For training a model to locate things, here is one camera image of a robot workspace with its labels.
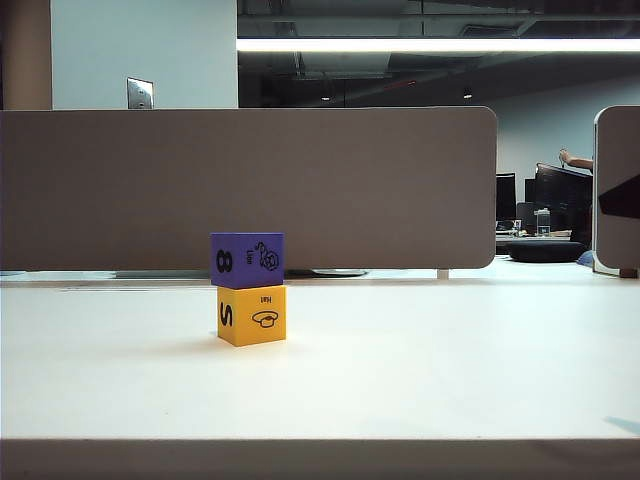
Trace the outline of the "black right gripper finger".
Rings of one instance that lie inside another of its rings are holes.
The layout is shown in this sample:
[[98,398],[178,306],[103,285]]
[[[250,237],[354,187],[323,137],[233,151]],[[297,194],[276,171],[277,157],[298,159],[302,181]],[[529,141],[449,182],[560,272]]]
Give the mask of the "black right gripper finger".
[[600,209],[605,215],[640,218],[640,175],[635,175],[599,195]]

